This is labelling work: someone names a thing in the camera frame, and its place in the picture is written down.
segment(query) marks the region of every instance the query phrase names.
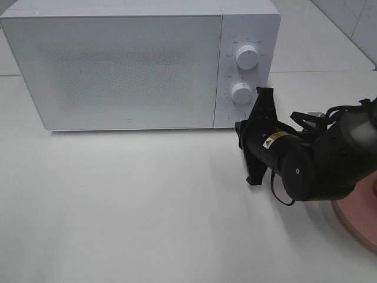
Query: yellow label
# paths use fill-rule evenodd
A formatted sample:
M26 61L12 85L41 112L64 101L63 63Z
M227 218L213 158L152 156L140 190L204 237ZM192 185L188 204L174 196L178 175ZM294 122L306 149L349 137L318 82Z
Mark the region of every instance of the yellow label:
M277 133L272 134L270 136L270 138L273 139L273 140L277 140L278 138L280 138L282 136L286 136L287 134L289 134L289 133L287 133L286 131L278 131Z
M286 136L287 134L289 134L289 133L287 133L286 131L278 131L277 133L272 134L271 136L269 136L269 137L264 141L263 146L264 146L265 148L269 149L270 146L271 146L271 144L272 144L275 140L277 140L277 139L280 138L280 137Z

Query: white tile wall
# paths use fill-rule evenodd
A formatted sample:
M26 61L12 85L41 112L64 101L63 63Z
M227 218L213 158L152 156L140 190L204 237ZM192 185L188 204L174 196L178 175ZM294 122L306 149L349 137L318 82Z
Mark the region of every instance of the white tile wall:
M312 0L377 65L377 0Z
M0 0L0 15L8 9L16 0Z
M332 22L351 38L366 0L312 0Z
M351 40L377 64L377 0L367 0Z

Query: black cable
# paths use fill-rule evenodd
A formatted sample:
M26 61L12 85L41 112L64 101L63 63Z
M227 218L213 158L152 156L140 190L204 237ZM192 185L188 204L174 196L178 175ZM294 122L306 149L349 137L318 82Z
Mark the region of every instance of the black cable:
M282 204L286 205L286 206L292 206L296 201L294 199L292 199L292 201L290 203L287 203L287 202L284 202L282 201L281 199L279 199L277 197L277 195L275 194L275 189L273 187L273 181L275 180L275 171L272 171L271 170L271 192L273 194L273 196L279 201L281 202Z

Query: white dial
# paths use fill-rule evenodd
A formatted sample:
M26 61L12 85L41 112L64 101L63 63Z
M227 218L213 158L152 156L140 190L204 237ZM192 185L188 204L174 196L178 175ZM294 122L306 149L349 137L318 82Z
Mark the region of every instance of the white dial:
M246 104L252 99L252 88L245 83L234 85L230 91L232 100L236 104Z
M241 69L250 70L257 66L259 53L254 45L246 44L236 51L237 65Z

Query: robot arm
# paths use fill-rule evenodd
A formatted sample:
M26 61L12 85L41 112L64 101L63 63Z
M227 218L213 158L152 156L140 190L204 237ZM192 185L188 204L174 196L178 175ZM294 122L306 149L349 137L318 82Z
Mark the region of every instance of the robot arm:
M260 185L269 167L293 200L335 200L377 170L377 99L333 107L322 117L294 112L303 127L296 131L277 119L273 89L257 91L249 119L236 123L250 185Z

